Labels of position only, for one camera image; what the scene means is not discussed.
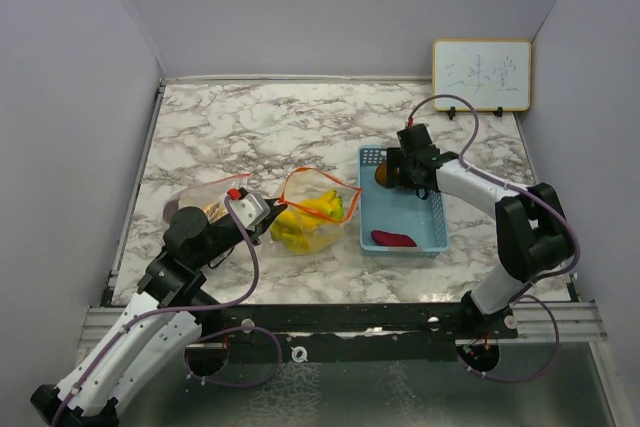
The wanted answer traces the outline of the yellow banana bunch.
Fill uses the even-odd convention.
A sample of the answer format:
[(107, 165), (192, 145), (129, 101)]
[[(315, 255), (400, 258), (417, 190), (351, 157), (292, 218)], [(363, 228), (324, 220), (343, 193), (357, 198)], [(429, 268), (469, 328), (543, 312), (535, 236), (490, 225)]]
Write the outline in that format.
[(342, 235), (343, 200), (336, 190), (290, 204), (270, 227), (271, 240), (297, 255), (317, 253)]

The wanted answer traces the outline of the brown kiwi fruit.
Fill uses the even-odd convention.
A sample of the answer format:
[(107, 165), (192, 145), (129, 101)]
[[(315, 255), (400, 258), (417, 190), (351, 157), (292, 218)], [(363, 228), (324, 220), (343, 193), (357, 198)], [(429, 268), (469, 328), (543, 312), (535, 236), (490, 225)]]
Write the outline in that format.
[(374, 179), (378, 185), (384, 188), (389, 187), (388, 165), (386, 162), (380, 163), (374, 173)]

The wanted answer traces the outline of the clear zip bag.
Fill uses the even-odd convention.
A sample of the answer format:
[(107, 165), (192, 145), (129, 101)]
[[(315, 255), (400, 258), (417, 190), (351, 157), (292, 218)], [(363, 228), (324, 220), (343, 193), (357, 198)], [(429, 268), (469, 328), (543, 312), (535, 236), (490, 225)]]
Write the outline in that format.
[(164, 204), (162, 220), (169, 225), (174, 215), (182, 208), (197, 207), (204, 212), (208, 221), (213, 223), (227, 214), (224, 198), (230, 189), (242, 186), (251, 176), (240, 173), (219, 180), (200, 183), (184, 188), (172, 195)]
[(362, 189), (312, 167), (292, 171), (276, 200), (285, 210), (269, 228), (280, 255), (311, 255), (336, 243), (351, 221)]

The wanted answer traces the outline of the clear zip top bag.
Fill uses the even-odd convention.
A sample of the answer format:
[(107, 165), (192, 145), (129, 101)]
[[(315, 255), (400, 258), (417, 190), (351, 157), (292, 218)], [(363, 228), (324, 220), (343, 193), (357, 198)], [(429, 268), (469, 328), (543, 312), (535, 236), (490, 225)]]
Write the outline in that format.
[(162, 220), (169, 225), (174, 215), (182, 208), (197, 207), (204, 212), (208, 221), (213, 223), (227, 214), (224, 198), (230, 189), (242, 186), (251, 176), (240, 173), (219, 180), (200, 183), (184, 188), (172, 195), (164, 204)]

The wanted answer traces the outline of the magenta sweet potato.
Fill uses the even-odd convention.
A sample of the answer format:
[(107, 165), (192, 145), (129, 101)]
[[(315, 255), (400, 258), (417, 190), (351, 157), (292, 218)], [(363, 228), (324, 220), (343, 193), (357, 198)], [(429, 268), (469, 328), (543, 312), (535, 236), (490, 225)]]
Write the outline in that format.
[(382, 230), (373, 230), (370, 234), (373, 242), (381, 247), (389, 248), (415, 248), (417, 243), (405, 234), (391, 233)]

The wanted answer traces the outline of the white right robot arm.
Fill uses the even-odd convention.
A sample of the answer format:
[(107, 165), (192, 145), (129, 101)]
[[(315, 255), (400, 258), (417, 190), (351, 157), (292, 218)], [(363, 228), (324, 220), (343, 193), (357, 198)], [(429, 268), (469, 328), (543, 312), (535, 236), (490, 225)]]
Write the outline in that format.
[(504, 311), (549, 272), (578, 259), (579, 247), (559, 197), (546, 183), (511, 184), (478, 169), (461, 153), (435, 146), (423, 124), (397, 132), (399, 145), (386, 150), (376, 182), (403, 188), (426, 199), (433, 193), (456, 197), (490, 216), (496, 224), (499, 264), (461, 301), (461, 330), (481, 338)]

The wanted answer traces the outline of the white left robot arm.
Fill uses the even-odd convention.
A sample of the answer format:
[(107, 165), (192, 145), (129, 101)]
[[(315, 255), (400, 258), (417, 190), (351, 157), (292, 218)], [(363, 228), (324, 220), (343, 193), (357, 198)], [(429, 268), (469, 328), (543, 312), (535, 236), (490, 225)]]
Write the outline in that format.
[(146, 268), (120, 317), (90, 354), (30, 402), (50, 426), (116, 426), (140, 390), (189, 343), (214, 339), (224, 304), (207, 294), (205, 266), (236, 245), (253, 250), (286, 205), (245, 189), (223, 198), (223, 215), (178, 208), (158, 256)]

